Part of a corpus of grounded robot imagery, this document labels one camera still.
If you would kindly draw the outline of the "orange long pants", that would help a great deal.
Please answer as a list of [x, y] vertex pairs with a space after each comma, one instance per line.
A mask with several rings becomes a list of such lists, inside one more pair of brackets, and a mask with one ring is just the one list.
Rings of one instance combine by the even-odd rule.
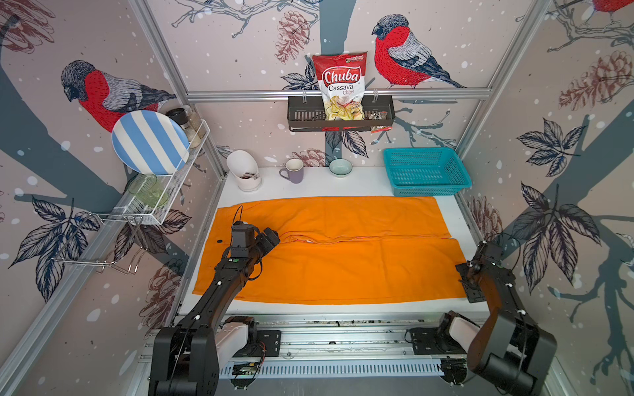
[[462, 298], [462, 249], [432, 197], [307, 197], [221, 208], [194, 291], [201, 295], [240, 219], [273, 229], [280, 243], [264, 257], [242, 301], [293, 305], [374, 305]]

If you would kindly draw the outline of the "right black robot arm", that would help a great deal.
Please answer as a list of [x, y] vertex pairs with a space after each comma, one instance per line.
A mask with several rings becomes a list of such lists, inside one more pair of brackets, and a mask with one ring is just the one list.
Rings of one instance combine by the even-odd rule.
[[513, 272], [502, 267], [502, 248], [478, 244], [472, 260], [457, 266], [462, 285], [480, 291], [490, 315], [480, 327], [450, 311], [436, 339], [442, 348], [460, 346], [469, 371], [510, 395], [539, 395], [556, 354], [557, 342], [523, 307]]

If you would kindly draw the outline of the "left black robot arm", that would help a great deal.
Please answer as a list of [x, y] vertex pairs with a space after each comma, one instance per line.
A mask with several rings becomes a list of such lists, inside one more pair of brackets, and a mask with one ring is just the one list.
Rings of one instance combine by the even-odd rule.
[[149, 395], [213, 395], [221, 363], [216, 332], [234, 297], [265, 256], [280, 244], [278, 233], [237, 221], [230, 246], [194, 308], [173, 327], [161, 328], [152, 353]]

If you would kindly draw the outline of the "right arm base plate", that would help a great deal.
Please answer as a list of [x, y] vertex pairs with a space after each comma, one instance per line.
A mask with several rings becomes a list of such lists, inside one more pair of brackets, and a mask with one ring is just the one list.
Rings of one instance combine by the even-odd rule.
[[408, 329], [405, 331], [405, 341], [412, 346], [415, 356], [467, 354], [457, 341], [439, 328]]

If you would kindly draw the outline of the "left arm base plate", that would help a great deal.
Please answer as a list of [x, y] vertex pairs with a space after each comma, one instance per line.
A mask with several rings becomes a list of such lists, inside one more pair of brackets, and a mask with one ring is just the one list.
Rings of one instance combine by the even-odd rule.
[[282, 332], [279, 330], [257, 331], [256, 338], [234, 354], [234, 357], [279, 357]]

